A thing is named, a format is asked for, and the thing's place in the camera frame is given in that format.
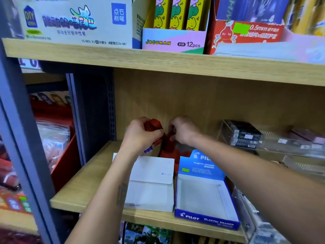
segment white box flap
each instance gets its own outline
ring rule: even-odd
[[[174,174],[174,159],[139,156],[133,165],[130,180],[171,184]]]

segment blue chinese logo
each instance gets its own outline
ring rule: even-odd
[[[43,15],[43,22],[45,27],[66,27],[70,28],[70,26],[75,29],[90,29],[95,30],[97,26],[95,25],[95,20],[90,16],[90,10],[87,5],[84,8],[78,8],[79,13],[70,8],[70,12],[73,15],[71,19],[67,19],[65,17],[57,18],[57,17],[49,17]]]
[[[32,9],[30,6],[27,5],[24,8],[24,15],[25,15],[25,20],[26,20],[27,26],[32,27],[32,28],[37,28],[37,22],[36,22],[36,18],[35,18],[34,9]]]
[[[112,3],[112,21],[116,25],[126,25],[126,4]]]

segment person's left hand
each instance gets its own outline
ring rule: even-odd
[[[162,129],[153,132],[145,131],[143,124],[149,120],[149,118],[144,116],[134,119],[126,129],[121,148],[140,154],[148,149],[156,139],[163,136],[164,131]]]

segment forearm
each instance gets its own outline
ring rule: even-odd
[[[100,187],[70,234],[67,244],[118,242],[130,174],[137,157],[136,152],[120,149]]]
[[[205,135],[191,145],[207,155],[292,243],[323,243],[325,186]]]

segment person's right arm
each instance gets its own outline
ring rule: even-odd
[[[292,244],[325,243],[325,185],[203,135],[176,117],[175,138],[207,155]]]

